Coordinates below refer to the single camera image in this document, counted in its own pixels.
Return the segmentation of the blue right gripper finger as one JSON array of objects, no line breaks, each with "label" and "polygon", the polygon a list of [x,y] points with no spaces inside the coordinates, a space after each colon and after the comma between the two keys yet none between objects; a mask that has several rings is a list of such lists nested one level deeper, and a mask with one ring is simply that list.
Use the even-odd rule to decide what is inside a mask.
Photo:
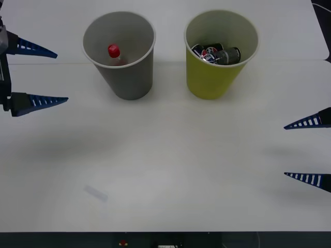
[{"label": "blue right gripper finger", "polygon": [[306,174],[306,173],[289,173],[284,172],[288,177],[297,181],[304,182],[316,188],[331,192],[331,175],[330,174]]},{"label": "blue right gripper finger", "polygon": [[284,127],[285,130],[313,128],[330,128],[330,107]]}]

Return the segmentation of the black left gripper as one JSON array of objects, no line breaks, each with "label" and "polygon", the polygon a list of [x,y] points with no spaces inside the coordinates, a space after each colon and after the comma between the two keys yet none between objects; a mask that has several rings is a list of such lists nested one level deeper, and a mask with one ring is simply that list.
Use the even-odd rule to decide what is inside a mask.
[{"label": "black left gripper", "polygon": [[[7,36],[7,54],[57,58],[56,53],[22,39],[14,33],[7,31]],[[1,105],[4,111],[11,112],[12,117],[19,117],[34,111],[54,107],[67,102],[68,99],[67,97],[49,97],[22,92],[13,92],[11,94],[11,77],[7,55],[5,53],[1,54]]]}]

